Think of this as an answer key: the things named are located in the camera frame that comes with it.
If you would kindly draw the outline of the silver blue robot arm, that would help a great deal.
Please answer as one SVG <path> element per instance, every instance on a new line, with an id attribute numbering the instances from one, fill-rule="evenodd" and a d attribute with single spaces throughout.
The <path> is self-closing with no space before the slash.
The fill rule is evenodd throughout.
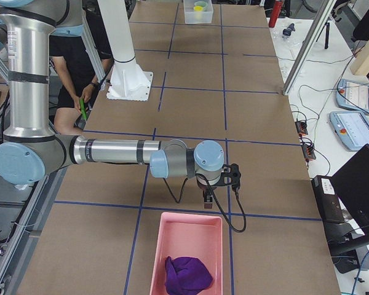
<path id="1" fill-rule="evenodd" d="M 0 176 L 29 184 L 72 164 L 148 165 L 156 178 L 196 178 L 204 206 L 224 186 L 224 155 L 215 141 L 190 149 L 180 140 L 97 140 L 58 135 L 49 127 L 49 36 L 79 36 L 86 19 L 81 1 L 0 1 L 7 26 L 10 125 L 0 144 Z"/>

